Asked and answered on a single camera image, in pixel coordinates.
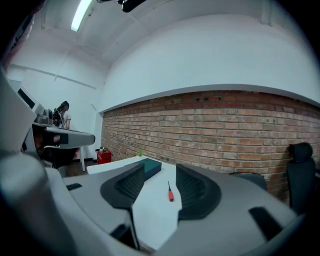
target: chair headrest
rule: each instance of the chair headrest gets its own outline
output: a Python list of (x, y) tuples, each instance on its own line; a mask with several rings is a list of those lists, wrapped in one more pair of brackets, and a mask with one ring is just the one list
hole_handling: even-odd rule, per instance
[(296, 163), (307, 161), (313, 154), (312, 147), (307, 142), (289, 145), (289, 153)]

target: ceiling light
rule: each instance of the ceiling light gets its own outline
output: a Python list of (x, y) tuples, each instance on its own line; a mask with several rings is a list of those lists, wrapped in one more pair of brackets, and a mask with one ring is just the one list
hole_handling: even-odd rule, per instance
[(71, 24), (71, 30), (77, 32), (80, 24), (93, 0), (81, 0), (78, 8), (76, 9), (73, 21)]

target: red box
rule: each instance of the red box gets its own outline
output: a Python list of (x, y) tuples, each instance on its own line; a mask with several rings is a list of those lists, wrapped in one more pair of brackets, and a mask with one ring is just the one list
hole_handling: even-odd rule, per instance
[(111, 152), (109, 150), (98, 150), (96, 155), (96, 161), (98, 165), (111, 162)]

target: red screwdriver handle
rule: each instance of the red screwdriver handle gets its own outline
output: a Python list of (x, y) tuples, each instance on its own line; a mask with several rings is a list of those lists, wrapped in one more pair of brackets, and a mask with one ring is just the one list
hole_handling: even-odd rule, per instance
[(173, 202), (174, 201), (174, 193), (172, 193), (172, 191), (171, 190), (169, 190), (169, 200), (170, 200), (170, 202)]

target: white shirt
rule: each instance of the white shirt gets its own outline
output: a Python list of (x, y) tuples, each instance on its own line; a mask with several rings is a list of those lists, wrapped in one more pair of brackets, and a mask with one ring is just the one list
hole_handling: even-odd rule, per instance
[(67, 124), (67, 120), (71, 120), (71, 115), (70, 115), (70, 112), (69, 110), (65, 111), (63, 113), (63, 120), (62, 120), (62, 125), (60, 127), (62, 128), (66, 128), (66, 124)]

